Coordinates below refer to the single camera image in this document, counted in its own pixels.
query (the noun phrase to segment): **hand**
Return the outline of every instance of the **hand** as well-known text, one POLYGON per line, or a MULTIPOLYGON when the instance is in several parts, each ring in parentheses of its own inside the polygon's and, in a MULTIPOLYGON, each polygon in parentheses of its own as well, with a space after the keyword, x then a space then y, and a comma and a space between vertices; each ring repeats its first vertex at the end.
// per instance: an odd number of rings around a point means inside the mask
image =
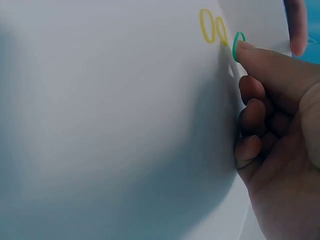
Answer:
POLYGON ((320 239, 320 66, 239 41, 238 173, 269 240, 320 239))
POLYGON ((305 0, 284 0, 289 23, 290 47, 300 57, 308 44, 307 9, 305 0))

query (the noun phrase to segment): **fingertip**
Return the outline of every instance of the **fingertip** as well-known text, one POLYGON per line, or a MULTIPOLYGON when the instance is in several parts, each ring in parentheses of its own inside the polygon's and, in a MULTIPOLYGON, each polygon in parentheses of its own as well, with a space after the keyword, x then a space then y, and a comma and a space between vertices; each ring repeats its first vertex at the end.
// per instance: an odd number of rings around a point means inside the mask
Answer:
POLYGON ((246 105, 250 99, 264 100, 266 96, 265 89, 261 82, 254 77, 246 75, 239 80, 239 89, 243 103, 246 105))
POLYGON ((308 45, 308 40, 301 40, 298 38, 294 38, 290 42, 290 48, 293 55, 297 57, 301 57, 308 45))
POLYGON ((254 159, 262 150, 262 141, 257 135, 240 139, 234 148, 237 168, 248 164, 248 160, 254 159))

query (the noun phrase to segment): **fingernail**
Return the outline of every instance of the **fingernail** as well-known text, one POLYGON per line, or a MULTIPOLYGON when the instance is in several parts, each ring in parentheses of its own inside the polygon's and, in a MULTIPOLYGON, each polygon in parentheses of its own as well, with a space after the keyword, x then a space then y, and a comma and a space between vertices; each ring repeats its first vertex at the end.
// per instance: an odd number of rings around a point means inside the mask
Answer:
POLYGON ((241 41, 239 40, 238 43, 237 43, 237 47, 240 48, 240 49, 246 49, 246 50, 249 50, 249 49, 255 49, 256 47, 246 41, 241 41))

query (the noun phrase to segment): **yellow rubber band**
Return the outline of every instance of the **yellow rubber band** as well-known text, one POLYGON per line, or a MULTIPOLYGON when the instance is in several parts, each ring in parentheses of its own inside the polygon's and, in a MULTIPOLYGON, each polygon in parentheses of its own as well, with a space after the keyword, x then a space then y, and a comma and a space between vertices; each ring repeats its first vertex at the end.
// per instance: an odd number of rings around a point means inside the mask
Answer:
POLYGON ((205 41, 209 44, 213 44, 216 41, 216 30, 215 30, 215 20, 214 17, 212 16, 210 10, 208 9, 201 9, 200 10, 200 23, 201 23, 201 30, 203 33, 203 37, 205 41), (212 39, 208 37, 207 31, 206 31, 206 26, 205 26, 205 20, 204 20, 204 12, 207 12, 210 16, 211 23, 212 23, 212 39))
POLYGON ((227 36, 227 30, 226 30, 226 26, 225 26, 225 23, 224 23, 224 20, 222 19, 222 17, 217 17, 215 19, 215 24, 216 24, 216 31, 218 32, 218 35, 221 39, 221 42, 225 45, 225 46, 228 46, 228 36, 227 36), (219 29, 219 23, 221 23, 221 26, 222 26, 222 29, 223 29, 223 36, 222 37, 222 34, 220 32, 220 29, 219 29))

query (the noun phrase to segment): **rubber band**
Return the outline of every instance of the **rubber band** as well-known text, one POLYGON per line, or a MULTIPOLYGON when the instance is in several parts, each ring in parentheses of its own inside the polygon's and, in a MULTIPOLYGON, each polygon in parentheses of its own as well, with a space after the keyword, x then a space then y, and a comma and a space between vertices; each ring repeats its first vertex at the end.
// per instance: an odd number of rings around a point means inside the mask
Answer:
POLYGON ((215 24, 216 24, 216 31, 218 32, 218 35, 219 35, 219 37, 221 39, 221 42, 223 43, 223 45, 228 46, 229 44, 228 44, 227 30, 226 30, 226 26, 225 26, 225 23, 224 23, 224 20, 222 19, 222 17, 220 17, 220 16, 217 17, 215 19, 215 24), (221 23, 224 37, 222 37, 222 34, 220 32, 219 23, 221 23))
POLYGON ((239 40, 239 36, 242 36, 242 40, 244 42, 247 41, 246 36, 243 32, 238 31, 234 37, 234 41, 233 41, 233 46, 232 46, 232 56, 233 59, 238 63, 238 58, 237 58, 237 44, 238 44, 238 40, 239 40))
POLYGON ((214 17, 212 16, 210 10, 208 10, 208 9, 201 9, 200 10, 200 23, 201 23, 201 30, 202 30, 204 39, 206 40, 207 43, 213 44, 216 41, 216 30, 215 30, 215 20, 214 20, 214 17), (211 19, 211 23, 212 23, 212 39, 211 40, 208 37, 207 31, 206 31, 204 12, 207 12, 210 16, 210 19, 211 19))

